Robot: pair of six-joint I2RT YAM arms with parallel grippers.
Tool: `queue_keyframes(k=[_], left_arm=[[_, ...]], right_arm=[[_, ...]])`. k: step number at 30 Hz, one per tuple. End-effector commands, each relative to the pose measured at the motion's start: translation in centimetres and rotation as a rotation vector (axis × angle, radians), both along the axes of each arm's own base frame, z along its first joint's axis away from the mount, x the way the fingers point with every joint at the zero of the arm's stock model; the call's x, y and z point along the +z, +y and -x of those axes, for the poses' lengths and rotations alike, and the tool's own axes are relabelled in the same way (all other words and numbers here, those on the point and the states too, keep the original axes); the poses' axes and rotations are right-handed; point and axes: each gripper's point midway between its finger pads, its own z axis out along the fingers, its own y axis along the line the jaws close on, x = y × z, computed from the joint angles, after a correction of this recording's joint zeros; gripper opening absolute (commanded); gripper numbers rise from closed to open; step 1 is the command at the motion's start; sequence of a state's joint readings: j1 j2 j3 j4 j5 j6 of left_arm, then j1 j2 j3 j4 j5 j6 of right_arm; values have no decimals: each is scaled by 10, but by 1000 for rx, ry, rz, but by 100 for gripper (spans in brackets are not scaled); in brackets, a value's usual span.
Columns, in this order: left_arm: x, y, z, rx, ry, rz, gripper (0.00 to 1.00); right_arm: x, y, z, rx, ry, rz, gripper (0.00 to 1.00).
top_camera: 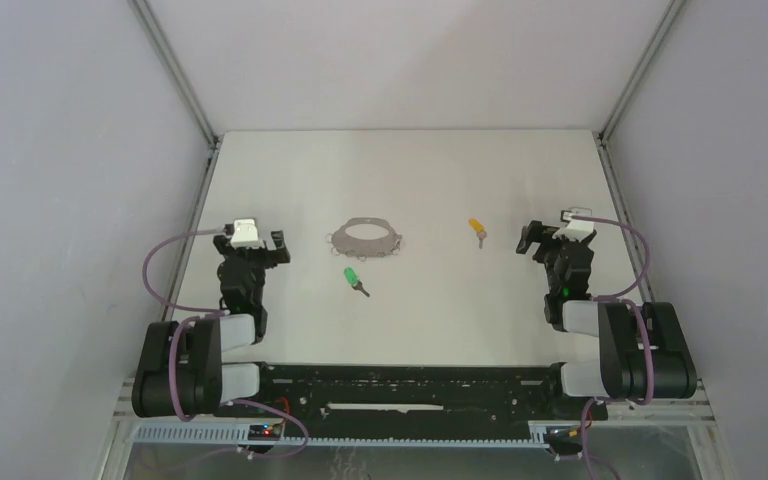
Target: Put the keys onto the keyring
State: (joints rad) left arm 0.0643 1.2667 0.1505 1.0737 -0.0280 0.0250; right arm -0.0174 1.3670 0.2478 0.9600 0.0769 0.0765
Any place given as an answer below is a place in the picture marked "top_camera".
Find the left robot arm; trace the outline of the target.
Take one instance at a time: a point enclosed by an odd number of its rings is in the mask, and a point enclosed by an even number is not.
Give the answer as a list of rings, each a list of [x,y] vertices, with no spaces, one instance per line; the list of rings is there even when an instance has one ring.
[[[222,328],[241,319],[257,344],[267,332],[268,311],[263,303],[266,272],[291,262],[284,232],[270,233],[268,247],[232,241],[232,226],[196,230],[170,237],[154,246],[142,264],[145,289],[171,310],[189,312],[180,321],[151,323],[146,331],[131,391],[133,411],[140,418],[176,416],[184,422],[214,412],[221,403]],[[217,268],[220,300],[216,308],[175,304],[153,289],[148,269],[154,255],[178,240],[210,235],[222,262]]]

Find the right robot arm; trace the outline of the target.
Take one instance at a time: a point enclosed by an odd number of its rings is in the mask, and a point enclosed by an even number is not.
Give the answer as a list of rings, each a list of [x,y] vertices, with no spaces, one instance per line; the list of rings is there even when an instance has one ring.
[[[672,304],[638,305],[625,293],[590,293],[595,257],[590,244],[598,222],[581,215],[572,215],[562,227],[533,220],[523,227],[516,247],[544,267],[547,323],[598,343],[596,358],[561,364],[560,379],[543,388],[543,408],[556,418],[570,416],[585,397],[648,404],[688,399],[697,390],[697,371]]]

